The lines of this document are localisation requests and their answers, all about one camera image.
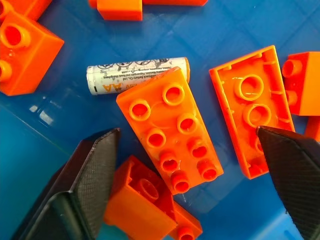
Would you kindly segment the orange studded brick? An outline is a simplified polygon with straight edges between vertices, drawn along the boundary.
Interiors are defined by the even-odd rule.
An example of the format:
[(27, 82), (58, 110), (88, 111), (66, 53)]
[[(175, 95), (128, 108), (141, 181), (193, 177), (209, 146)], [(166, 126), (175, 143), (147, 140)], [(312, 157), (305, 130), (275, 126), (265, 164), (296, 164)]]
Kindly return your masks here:
[(202, 233), (201, 223), (178, 203), (173, 203), (177, 226), (169, 236), (174, 240), (196, 240)]

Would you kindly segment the orange tall two-stud brick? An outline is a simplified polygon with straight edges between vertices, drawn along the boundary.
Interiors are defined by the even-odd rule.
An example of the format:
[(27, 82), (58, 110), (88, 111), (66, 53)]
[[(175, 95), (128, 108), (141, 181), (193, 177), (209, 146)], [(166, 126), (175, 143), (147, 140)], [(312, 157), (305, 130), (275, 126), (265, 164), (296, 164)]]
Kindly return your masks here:
[(34, 93), (64, 43), (38, 22), (9, 12), (0, 25), (0, 92)]
[(290, 112), (320, 116), (320, 51), (289, 55), (282, 75)]

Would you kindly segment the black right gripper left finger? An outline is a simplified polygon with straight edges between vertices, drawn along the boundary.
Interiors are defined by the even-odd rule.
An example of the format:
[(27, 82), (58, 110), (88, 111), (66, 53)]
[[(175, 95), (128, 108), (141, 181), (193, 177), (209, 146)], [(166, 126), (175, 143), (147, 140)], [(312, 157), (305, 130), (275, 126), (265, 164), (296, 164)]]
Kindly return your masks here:
[(83, 139), (11, 240), (95, 240), (111, 194), (120, 134), (113, 128)]

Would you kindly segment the blue plastic bin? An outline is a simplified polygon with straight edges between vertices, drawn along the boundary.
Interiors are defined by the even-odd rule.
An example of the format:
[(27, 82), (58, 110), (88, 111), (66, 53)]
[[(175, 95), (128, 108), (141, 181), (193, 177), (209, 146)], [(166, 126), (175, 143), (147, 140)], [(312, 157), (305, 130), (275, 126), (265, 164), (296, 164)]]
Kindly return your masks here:
[(116, 103), (91, 95), (92, 65), (186, 57), (190, 89), (224, 173), (175, 200), (202, 225), (198, 240), (302, 240), (269, 174), (238, 164), (209, 70), (274, 45), (320, 51), (320, 0), (208, 0), (202, 7), (145, 5), (142, 21), (106, 21), (88, 0), (52, 0), (39, 23), (64, 45), (32, 94), (0, 93), (0, 240), (10, 240), (52, 175), (82, 139), (120, 128), (117, 164), (153, 164)]

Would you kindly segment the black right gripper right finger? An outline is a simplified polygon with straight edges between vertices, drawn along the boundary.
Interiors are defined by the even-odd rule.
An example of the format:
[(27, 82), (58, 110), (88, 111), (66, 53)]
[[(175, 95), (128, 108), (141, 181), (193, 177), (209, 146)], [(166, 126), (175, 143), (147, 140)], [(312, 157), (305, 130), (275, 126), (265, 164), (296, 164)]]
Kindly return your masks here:
[(320, 142), (296, 132), (259, 126), (273, 185), (304, 240), (320, 240)]

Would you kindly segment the white AA battery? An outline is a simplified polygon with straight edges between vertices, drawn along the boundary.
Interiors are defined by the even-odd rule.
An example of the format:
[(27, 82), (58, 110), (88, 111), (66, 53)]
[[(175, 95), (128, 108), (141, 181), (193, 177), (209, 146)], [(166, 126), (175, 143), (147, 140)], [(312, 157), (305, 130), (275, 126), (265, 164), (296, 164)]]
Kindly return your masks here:
[(158, 74), (179, 67), (190, 81), (190, 64), (186, 57), (158, 58), (92, 65), (86, 69), (86, 80), (92, 95), (120, 93)]

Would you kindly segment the orange upturned hollow flat brick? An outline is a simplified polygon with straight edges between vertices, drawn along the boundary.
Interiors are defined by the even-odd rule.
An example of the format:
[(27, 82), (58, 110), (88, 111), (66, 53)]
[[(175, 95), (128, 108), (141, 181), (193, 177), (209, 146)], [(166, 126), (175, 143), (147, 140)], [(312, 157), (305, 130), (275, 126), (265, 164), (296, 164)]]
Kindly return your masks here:
[(242, 173), (250, 180), (268, 173), (257, 127), (295, 130), (275, 46), (216, 66), (209, 75)]

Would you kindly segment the orange eight-stud flat brick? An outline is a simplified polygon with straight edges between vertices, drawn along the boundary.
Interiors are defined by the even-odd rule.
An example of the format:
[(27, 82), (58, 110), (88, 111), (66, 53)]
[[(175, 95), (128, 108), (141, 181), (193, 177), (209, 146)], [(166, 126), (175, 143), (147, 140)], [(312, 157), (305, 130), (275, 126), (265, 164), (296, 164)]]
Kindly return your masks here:
[(116, 103), (173, 195), (224, 173), (180, 67), (120, 93)]

